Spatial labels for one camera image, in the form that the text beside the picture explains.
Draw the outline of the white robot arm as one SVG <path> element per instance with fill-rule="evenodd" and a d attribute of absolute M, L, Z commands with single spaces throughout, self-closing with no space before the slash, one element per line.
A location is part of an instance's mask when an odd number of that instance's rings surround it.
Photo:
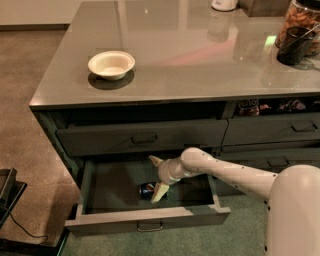
<path fill-rule="evenodd" d="M 267 202 L 264 256 L 320 256 L 319 168 L 294 165 L 274 173 L 219 160 L 195 147 L 174 159 L 149 159 L 159 177 L 153 203 L 178 181 L 208 174 Z"/>

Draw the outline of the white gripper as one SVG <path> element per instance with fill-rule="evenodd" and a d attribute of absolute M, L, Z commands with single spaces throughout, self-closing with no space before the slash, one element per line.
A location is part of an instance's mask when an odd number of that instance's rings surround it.
<path fill-rule="evenodd" d="M 157 156 L 150 155 L 149 159 L 155 167 L 158 167 L 158 176 L 161 182 L 157 182 L 152 203 L 157 203 L 168 192 L 169 186 L 181 180 L 181 161 L 179 158 L 162 160 Z"/>

